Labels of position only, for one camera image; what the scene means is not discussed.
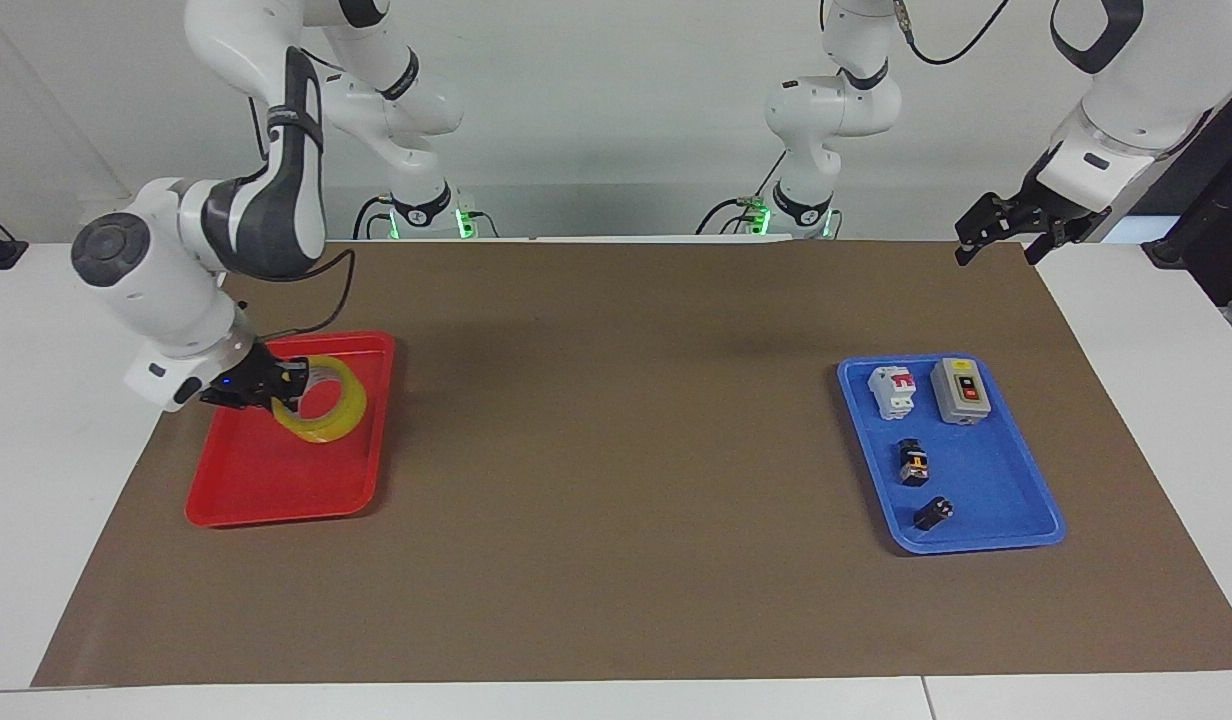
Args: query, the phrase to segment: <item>white panel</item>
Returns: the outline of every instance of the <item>white panel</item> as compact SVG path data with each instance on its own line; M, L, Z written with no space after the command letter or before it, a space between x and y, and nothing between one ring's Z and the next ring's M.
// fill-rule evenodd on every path
M101 182L89 181L7 53L0 30L0 222L21 240L73 240L78 196Z
M0 272L0 688L26 687L159 409L64 245Z
M1066 247L1039 270L1232 605L1232 327L1140 247Z
M1232 720L1232 673L926 678L940 720Z
M931 720L918 678L200 685L0 694L0 720Z
M944 55L994 6L913 2L914 32L928 54ZM0 0L7 35L131 187L171 174L232 178L259 164L246 102L190 53L181 7L107 0L84 12ZM1087 88L1052 49L1048 11L1014 2L971 55L945 68L919 64L896 33L899 123L837 148L848 234L954 237L954 219L983 191L1015 190ZM650 190L652 215L628 215L630 224L614 231L575 213L551 233L692 231L703 187L752 192L780 153L763 123L768 90L834 70L807 0L411 1L395 12L423 68L468 99L464 126L436 142L453 182L506 196L569 184ZM325 53L318 32L306 39ZM329 186L383 190L383 169L356 142L329 132L328 152ZM593 197L598 217L622 210L618 198ZM333 227L351 223L354 210L333 211ZM527 201L496 219L543 234L530 229L546 222L532 210Z

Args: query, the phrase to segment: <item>gray switch box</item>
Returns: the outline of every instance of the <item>gray switch box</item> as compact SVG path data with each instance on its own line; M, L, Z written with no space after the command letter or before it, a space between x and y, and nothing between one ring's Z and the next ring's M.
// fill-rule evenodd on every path
M975 360L945 358L931 370L940 419L954 425L973 425L991 413L991 397Z

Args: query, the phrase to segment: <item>blue tray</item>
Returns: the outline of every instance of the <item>blue tray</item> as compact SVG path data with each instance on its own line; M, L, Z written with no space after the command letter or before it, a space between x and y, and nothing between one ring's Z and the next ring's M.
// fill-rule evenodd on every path
M940 419L931 369L941 358L976 360L991 397L988 418L973 425ZM878 415L869 374L880 365L904 365L914 375L914 409L904 419ZM839 365L839 382L887 528L901 547L931 555L1037 547L1064 538L1064 518L984 362L958 354L853 358ZM931 466L931 478L918 488L901 485L898 443L910 436L926 450ZM914 528L914 512L936 496L954 503L954 518L923 533Z

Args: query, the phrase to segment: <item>red tray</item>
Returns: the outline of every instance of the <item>red tray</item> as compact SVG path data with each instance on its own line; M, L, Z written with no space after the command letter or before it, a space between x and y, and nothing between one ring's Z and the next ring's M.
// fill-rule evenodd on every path
M278 358L340 358L363 383L368 409L357 428L326 445L302 441L259 407L216 411L185 503L185 515L195 525L340 518L362 510L375 496L393 338L378 332L310 334L270 342L269 350ZM323 388L329 392L319 397ZM328 386L315 386L312 393L306 402L314 415L336 402Z

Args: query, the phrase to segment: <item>green indicator light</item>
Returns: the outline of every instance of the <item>green indicator light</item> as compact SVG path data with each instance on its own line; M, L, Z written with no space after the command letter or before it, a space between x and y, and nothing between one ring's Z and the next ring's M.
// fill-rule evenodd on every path
M461 240L468 240L471 237L474 237L474 223L469 222L469 216L461 208L456 210L456 227L460 228Z
M830 217L825 219L825 228L822 229L821 237L828 238L828 240L837 240L840 228L843 228L843 213L830 210Z
M753 218L749 218L749 232L753 234L766 234L768 226L772 222L771 210L768 210L768 206L763 205L763 202L750 203L749 210L758 212Z

